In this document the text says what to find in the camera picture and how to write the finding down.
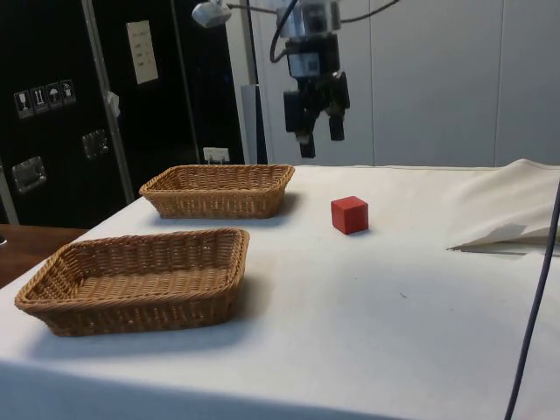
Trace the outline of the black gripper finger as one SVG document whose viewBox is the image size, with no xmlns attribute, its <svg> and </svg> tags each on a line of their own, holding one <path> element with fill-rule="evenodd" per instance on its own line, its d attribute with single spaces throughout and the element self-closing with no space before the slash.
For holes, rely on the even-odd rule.
<svg viewBox="0 0 560 420">
<path fill-rule="evenodd" d="M 344 121 L 346 111 L 350 108 L 350 98 L 345 72 L 334 75 L 330 82 L 329 130 L 333 141 L 344 141 Z"/>
<path fill-rule="evenodd" d="M 292 133 L 302 158 L 315 158 L 314 128 L 328 107 L 325 86 L 316 80 L 297 80 L 297 90 L 283 93 L 285 128 Z"/>
</svg>

